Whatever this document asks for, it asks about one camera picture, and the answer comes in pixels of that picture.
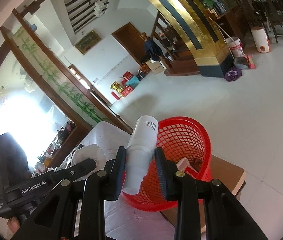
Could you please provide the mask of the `person's left hand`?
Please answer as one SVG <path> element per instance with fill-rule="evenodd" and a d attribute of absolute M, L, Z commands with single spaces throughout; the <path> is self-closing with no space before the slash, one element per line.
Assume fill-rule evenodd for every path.
<path fill-rule="evenodd" d="M 18 231 L 21 224 L 17 217 L 12 217 L 8 219 L 7 226 L 9 229 L 9 236 L 13 236 Z"/>

